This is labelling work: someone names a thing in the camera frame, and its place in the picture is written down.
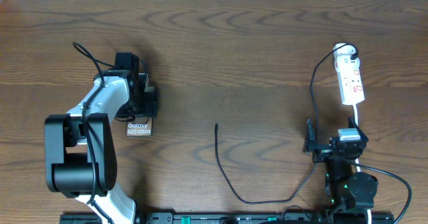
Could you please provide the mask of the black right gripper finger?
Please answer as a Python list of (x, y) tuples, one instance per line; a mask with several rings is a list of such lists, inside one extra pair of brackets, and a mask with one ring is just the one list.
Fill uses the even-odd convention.
[(315, 148), (316, 148), (315, 132), (312, 126), (311, 119), (308, 119), (306, 124), (306, 137), (304, 140), (302, 152), (312, 152)]
[(348, 127), (351, 129), (355, 129), (358, 134), (360, 135), (361, 140), (368, 140), (368, 137), (365, 135), (365, 133), (360, 129), (358, 124), (356, 123), (354, 117), (349, 116), (348, 117)]

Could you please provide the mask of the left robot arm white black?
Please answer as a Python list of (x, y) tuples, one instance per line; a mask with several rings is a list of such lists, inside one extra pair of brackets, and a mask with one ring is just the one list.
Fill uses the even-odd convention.
[(118, 52), (112, 68), (94, 77), (84, 99), (65, 114), (44, 122), (45, 173), (51, 192), (83, 202), (102, 223), (145, 223), (136, 201), (117, 184), (111, 123), (157, 115), (156, 90), (140, 60)]

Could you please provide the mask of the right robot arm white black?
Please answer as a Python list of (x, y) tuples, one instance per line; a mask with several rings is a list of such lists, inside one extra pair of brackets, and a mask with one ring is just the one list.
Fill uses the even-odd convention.
[(365, 172), (354, 172), (352, 166), (368, 142), (354, 118), (348, 119), (348, 128), (338, 130), (329, 144), (318, 144), (312, 122), (307, 121), (303, 151), (312, 153), (312, 162), (326, 165), (326, 193), (332, 199), (325, 210), (328, 223), (367, 223), (367, 211), (374, 207), (378, 180)]

